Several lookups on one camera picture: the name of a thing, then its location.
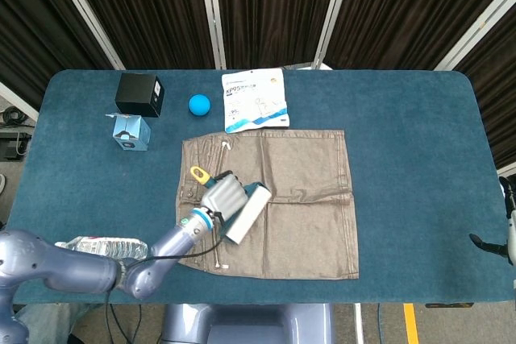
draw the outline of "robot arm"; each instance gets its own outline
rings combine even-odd
[[[216,213],[230,218],[247,201],[236,177],[224,176],[206,191],[201,207],[192,209],[151,247],[151,256],[185,255],[212,230]],[[7,337],[8,342],[27,342],[27,327],[14,318],[12,310],[15,292],[22,282],[41,278],[48,288],[64,292],[104,293],[118,288],[143,299],[160,287],[177,261],[150,258],[125,264],[56,247],[24,230],[0,232],[0,340]]]

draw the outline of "floor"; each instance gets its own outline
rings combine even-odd
[[[8,105],[0,99],[0,111]],[[16,129],[2,129],[2,131],[16,131]],[[31,129],[23,128],[23,131],[30,133]],[[22,171],[23,162],[0,162],[0,173],[6,177],[6,187],[0,195],[0,221],[2,222],[9,217]],[[414,309],[418,340],[422,344],[515,342],[514,302],[477,304],[468,309],[428,309],[425,305],[415,305]],[[144,305],[142,310],[143,318],[136,342],[154,343],[160,336],[164,306]],[[382,304],[380,313],[378,312],[377,304],[362,305],[364,342],[367,344],[407,343],[403,305]],[[117,314],[124,330],[132,334],[138,322],[138,307],[120,305],[117,306]],[[378,329],[378,317],[381,321],[382,341]],[[334,319],[336,343],[356,343],[353,305],[334,305]],[[110,321],[114,342],[125,343],[122,335],[115,328],[112,318]],[[86,344],[109,342],[104,310],[100,308],[90,312],[77,322],[73,332]]]

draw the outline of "yellow tag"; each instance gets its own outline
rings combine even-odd
[[[198,167],[197,165],[194,165],[190,169],[190,174],[193,176],[193,178],[199,182],[199,184],[206,184],[208,180],[211,178],[210,174],[206,172],[201,167]]]

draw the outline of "blue felt tablecloth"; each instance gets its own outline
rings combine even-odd
[[[181,141],[223,131],[222,71],[155,71],[165,88],[147,152],[111,138],[120,72],[67,70],[47,89],[9,227],[153,243],[174,224]],[[512,298],[514,269],[476,249],[504,242],[505,208],[468,79],[454,72],[284,71],[291,129],[343,129],[360,251],[358,280],[258,280],[177,265],[149,302],[456,302]],[[189,97],[212,101],[206,117]],[[15,302],[102,302],[24,284]],[[139,302],[114,292],[113,302]]]

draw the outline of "white package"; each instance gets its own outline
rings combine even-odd
[[[283,72],[262,68],[224,74],[224,118],[227,133],[263,126],[288,127]]]

